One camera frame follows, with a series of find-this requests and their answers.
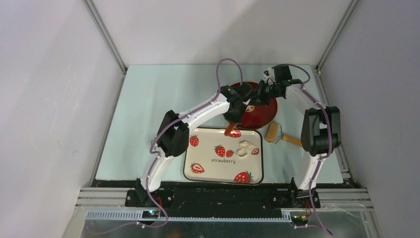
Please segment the steel scraper orange handle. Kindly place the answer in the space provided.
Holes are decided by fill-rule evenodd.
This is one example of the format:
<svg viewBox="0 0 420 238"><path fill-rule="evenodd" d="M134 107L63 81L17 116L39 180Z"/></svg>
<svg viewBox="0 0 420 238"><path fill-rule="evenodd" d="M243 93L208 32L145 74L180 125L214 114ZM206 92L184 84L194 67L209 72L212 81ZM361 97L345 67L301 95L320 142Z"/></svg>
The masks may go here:
<svg viewBox="0 0 420 238"><path fill-rule="evenodd" d="M224 131L225 136L229 136L231 132L233 131L234 127L236 126L236 123L230 122L226 130Z"/></svg>

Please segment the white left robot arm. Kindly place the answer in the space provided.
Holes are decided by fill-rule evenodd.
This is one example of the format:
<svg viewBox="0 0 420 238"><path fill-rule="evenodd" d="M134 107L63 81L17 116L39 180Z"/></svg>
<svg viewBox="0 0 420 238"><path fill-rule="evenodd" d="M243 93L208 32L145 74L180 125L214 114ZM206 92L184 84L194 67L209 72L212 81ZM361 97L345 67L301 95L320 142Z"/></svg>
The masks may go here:
<svg viewBox="0 0 420 238"><path fill-rule="evenodd" d="M191 131L211 118L223 115L229 122L224 134L229 136L241 123L247 106L257 97L256 89L249 83L238 87L226 85L220 87L212 98L192 109L182 113L168 111L150 147L155 159L147 173L136 182L138 201L147 207L156 202L155 190L159 189L163 174L172 160L187 150Z"/></svg>

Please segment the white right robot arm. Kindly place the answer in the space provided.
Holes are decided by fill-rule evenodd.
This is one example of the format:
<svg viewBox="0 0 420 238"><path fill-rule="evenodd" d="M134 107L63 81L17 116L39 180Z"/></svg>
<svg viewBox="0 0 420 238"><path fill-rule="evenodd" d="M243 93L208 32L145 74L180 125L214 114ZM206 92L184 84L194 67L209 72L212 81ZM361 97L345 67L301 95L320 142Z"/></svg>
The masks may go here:
<svg viewBox="0 0 420 238"><path fill-rule="evenodd" d="M340 110L313 96L306 88L310 80L310 74L302 67L283 63L266 69L257 87L261 102L283 98L303 115L300 141L304 156L288 193L288 201L294 207L303 206L308 197L313 197L322 165L341 144Z"/></svg>

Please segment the white dough piece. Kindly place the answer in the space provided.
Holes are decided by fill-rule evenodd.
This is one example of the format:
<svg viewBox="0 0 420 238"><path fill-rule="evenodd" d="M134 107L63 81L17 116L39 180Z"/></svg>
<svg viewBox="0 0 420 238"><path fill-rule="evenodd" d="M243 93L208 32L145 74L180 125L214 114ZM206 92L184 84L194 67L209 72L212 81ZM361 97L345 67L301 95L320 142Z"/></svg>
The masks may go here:
<svg viewBox="0 0 420 238"><path fill-rule="evenodd" d="M249 154L251 154L254 149L257 149L256 145L250 141L243 140L239 143L239 148L236 151L236 155L239 159L244 159Z"/></svg>

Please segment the wooden dough roller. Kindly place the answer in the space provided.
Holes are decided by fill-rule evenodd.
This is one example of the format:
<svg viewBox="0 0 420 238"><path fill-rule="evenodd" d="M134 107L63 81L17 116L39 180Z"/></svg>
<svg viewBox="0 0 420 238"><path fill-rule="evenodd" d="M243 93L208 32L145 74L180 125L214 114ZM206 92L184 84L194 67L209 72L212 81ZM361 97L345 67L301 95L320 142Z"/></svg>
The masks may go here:
<svg viewBox="0 0 420 238"><path fill-rule="evenodd" d="M265 141L271 144L277 144L280 140L302 147L300 139L295 138L283 132L282 126L277 122L272 122L266 131Z"/></svg>

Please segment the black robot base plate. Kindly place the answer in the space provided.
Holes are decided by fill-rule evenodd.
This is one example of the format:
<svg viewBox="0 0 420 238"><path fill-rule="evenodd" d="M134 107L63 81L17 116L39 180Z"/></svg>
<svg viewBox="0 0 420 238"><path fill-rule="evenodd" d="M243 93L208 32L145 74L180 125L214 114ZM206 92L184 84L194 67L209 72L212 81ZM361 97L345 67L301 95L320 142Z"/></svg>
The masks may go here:
<svg viewBox="0 0 420 238"><path fill-rule="evenodd" d="M320 208L318 193L313 197L293 198L291 188L284 186L163 187L151 193L153 201L140 201L135 188L127 191L126 207L156 208L162 206L169 216L221 216L274 218L287 208Z"/></svg>

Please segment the round dark red tray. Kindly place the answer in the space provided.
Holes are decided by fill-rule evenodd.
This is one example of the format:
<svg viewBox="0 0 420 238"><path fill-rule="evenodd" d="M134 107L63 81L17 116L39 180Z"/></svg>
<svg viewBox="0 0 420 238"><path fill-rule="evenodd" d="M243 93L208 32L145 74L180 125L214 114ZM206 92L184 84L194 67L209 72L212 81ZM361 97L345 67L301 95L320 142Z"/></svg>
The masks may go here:
<svg viewBox="0 0 420 238"><path fill-rule="evenodd" d="M235 127L240 129L259 129L269 124L277 114L277 101L271 99L269 105L259 105L257 102L257 86L259 83L247 82L254 88L252 98L246 103L247 106L255 106L255 110L245 114L242 117L241 123L236 124ZM234 84L231 87L237 87L240 84ZM221 87L221 94L224 96L224 86Z"/></svg>

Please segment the white strawberry print tray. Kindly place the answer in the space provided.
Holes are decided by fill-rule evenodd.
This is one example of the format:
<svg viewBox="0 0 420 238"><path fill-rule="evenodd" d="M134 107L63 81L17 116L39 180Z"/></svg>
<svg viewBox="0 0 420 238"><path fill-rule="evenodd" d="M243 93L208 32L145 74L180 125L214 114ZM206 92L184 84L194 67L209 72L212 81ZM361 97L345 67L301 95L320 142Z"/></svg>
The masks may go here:
<svg viewBox="0 0 420 238"><path fill-rule="evenodd" d="M251 154L239 159L236 151L243 140L257 146ZM254 130L196 128L190 135L185 153L184 177L191 181L249 184L263 181L263 139Z"/></svg>

